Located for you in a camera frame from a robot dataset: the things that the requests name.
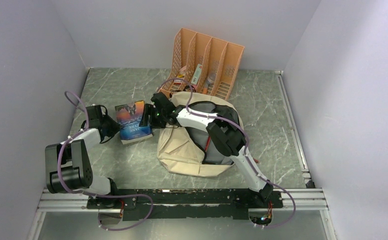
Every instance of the book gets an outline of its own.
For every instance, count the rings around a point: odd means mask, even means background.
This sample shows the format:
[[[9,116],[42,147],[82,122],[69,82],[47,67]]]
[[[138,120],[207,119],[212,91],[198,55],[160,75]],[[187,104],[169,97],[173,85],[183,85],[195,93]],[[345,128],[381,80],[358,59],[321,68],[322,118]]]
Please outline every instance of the book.
[[[153,136],[150,125],[139,126],[144,105],[144,101],[136,101],[114,107],[117,122],[120,125],[120,140],[123,144],[134,143]]]

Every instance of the marble surface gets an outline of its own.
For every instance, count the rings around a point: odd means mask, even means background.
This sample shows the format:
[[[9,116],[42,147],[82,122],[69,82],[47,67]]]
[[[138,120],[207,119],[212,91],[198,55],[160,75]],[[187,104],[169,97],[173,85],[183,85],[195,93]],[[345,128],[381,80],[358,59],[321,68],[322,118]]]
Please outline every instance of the marble surface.
[[[105,105],[116,118],[114,106],[132,101],[150,102],[156,88],[167,79],[168,69],[91,68],[82,93],[87,104]],[[282,96],[272,71],[240,70],[228,100],[238,110],[251,143],[252,156],[267,178],[285,188],[305,188],[301,166],[290,133]],[[84,115],[77,111],[71,132],[80,128]],[[145,141],[123,145],[115,136],[89,151],[94,174],[114,179],[119,188],[191,189],[246,188],[233,166],[217,177],[169,173],[156,157],[159,130]]]

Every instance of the purple cable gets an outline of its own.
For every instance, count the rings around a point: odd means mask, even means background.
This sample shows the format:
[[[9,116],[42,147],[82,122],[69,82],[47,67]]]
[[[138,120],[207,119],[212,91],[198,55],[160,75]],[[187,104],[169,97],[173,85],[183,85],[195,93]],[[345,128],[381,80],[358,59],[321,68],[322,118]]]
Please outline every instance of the purple cable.
[[[250,143],[250,138],[248,137],[247,133],[242,129],[242,127],[239,126],[238,124],[236,124],[235,122],[233,122],[233,121],[231,121],[231,120],[229,120],[229,119],[226,119],[226,118],[224,118],[224,117],[204,115],[204,114],[199,114],[199,113],[190,111],[189,108],[188,108],[188,106],[189,106],[189,103],[191,102],[191,99],[192,99],[192,96],[194,95],[194,93],[193,93],[193,90],[192,90],[191,83],[189,83],[188,81],[186,81],[186,80],[183,79],[183,78],[175,77],[175,78],[168,79],[168,80],[166,80],[166,81],[158,88],[158,90],[160,90],[160,88],[161,88],[165,83],[167,83],[167,82],[169,82],[169,81],[173,81],[173,80],[182,80],[182,81],[184,81],[186,84],[189,85],[189,88],[190,88],[190,90],[191,90],[191,95],[189,96],[188,102],[186,103],[186,106],[185,106],[185,109],[188,111],[188,113],[190,113],[190,114],[192,114],[192,115],[194,115],[194,116],[198,116],[198,117],[210,118],[210,119],[219,119],[219,120],[225,121],[225,122],[230,123],[231,125],[235,126],[237,129],[239,129],[239,131],[242,132],[242,134],[245,136],[245,140],[246,140],[245,148],[244,148],[245,159],[247,160],[247,162],[248,162],[248,164],[250,165],[250,167],[253,169],[254,173],[255,173],[255,174],[258,174],[258,171],[255,169],[255,167],[254,167],[254,165],[253,165],[251,159],[250,159],[248,156],[246,156],[246,154],[247,154],[247,147],[248,147],[248,145],[249,145],[249,143]],[[293,204],[292,214],[291,214],[286,220],[284,220],[283,222],[278,223],[278,224],[276,224],[276,225],[266,226],[265,228],[272,229],[272,228],[277,228],[277,227],[279,227],[279,226],[282,226],[282,225],[286,224],[287,222],[289,222],[289,221],[294,217],[295,211],[297,210],[297,206],[295,205],[294,198],[292,197],[292,195],[291,195],[285,188],[283,188],[283,187],[277,185],[276,183],[273,183],[273,182],[271,182],[271,181],[269,181],[269,180],[267,180],[267,179],[264,179],[262,176],[259,176],[259,178],[260,178],[261,180],[267,182],[268,184],[273,185],[273,186],[279,188],[279,189],[282,190],[284,193],[286,193],[286,194],[289,196],[289,198],[291,199],[292,204]]]
[[[82,105],[82,108],[78,107],[77,104],[75,104],[72,100],[70,100],[70,98],[67,96],[67,94],[73,95],[78,100],[78,102]],[[57,158],[57,175],[58,175],[58,179],[60,180],[61,185],[66,190],[66,192],[71,193],[71,194],[78,194],[78,193],[81,193],[81,192],[80,191],[72,191],[66,185],[66,183],[64,182],[63,175],[61,174],[61,162],[62,162],[62,158],[63,158],[64,149],[69,144],[69,142],[72,141],[72,139],[74,139],[75,137],[81,135],[85,130],[87,130],[89,128],[89,118],[88,118],[88,112],[86,110],[86,106],[83,103],[83,101],[79,98],[78,95],[76,95],[74,92],[71,92],[71,91],[65,91],[64,95],[66,96],[67,100],[69,100],[74,106],[76,106],[79,110],[81,110],[82,112],[85,113],[85,118],[86,118],[85,128],[83,130],[77,132],[73,136],[69,137],[66,141],[64,141],[63,145],[60,148],[60,152],[58,153],[58,158]],[[82,193],[85,194],[85,195],[91,196],[91,197],[100,197],[100,198],[107,198],[107,199],[122,199],[122,198],[144,197],[144,198],[148,198],[150,200],[150,202],[151,202],[150,211],[148,212],[148,214],[143,219],[141,219],[140,221],[138,221],[134,225],[131,225],[131,226],[128,226],[128,227],[124,227],[124,228],[115,228],[115,229],[113,229],[113,228],[104,227],[103,225],[101,225],[101,222],[99,222],[100,223],[100,227],[102,229],[107,230],[107,231],[123,231],[123,230],[127,230],[127,229],[131,229],[133,227],[136,227],[136,226],[140,225],[141,223],[143,223],[151,215],[151,213],[153,211],[153,199],[150,196],[145,195],[145,194],[132,194],[132,195],[112,196],[112,195],[92,194],[92,193],[87,193],[87,192],[83,192],[83,191],[82,191]]]
[[[79,97],[78,97],[74,92],[71,92],[71,91],[65,91],[65,92],[64,92],[64,96],[67,98],[67,100],[69,100],[69,102],[70,102],[73,106],[75,106],[77,109],[79,109],[79,110],[81,110],[81,111],[83,112],[83,109],[84,109],[84,108],[79,107],[79,106],[77,105],[77,103],[75,103],[74,101],[72,101],[72,100],[69,98],[69,96],[68,96],[67,94],[72,94],[73,96],[75,96],[76,99],[78,99],[78,103],[80,103]]]

